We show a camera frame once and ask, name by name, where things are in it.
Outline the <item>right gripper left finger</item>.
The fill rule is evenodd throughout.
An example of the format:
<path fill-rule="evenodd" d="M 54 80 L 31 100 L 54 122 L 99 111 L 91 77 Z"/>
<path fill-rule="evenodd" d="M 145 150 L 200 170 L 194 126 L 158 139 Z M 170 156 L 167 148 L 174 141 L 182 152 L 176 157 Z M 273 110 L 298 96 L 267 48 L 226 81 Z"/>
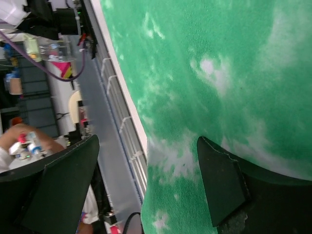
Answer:
<path fill-rule="evenodd" d="M 0 175 L 2 234 L 74 234 L 99 153 L 93 135 Z"/>

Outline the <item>green white tie-dye trousers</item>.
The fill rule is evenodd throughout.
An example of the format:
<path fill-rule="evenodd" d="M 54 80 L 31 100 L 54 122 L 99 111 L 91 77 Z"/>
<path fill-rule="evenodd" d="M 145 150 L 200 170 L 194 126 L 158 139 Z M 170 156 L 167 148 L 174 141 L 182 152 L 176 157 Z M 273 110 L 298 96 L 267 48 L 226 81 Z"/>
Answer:
<path fill-rule="evenodd" d="M 256 165 L 312 178 L 309 0 L 103 0 L 147 136 L 147 234 L 215 234 L 204 136 Z"/>

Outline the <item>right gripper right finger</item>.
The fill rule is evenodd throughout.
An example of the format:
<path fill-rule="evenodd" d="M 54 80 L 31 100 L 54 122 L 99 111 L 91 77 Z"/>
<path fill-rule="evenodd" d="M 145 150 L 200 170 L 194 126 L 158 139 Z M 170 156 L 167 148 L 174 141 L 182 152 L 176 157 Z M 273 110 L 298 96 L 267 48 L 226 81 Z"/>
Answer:
<path fill-rule="evenodd" d="M 213 227 L 220 234 L 309 234 L 312 183 L 231 154 L 206 137 L 197 154 Z"/>

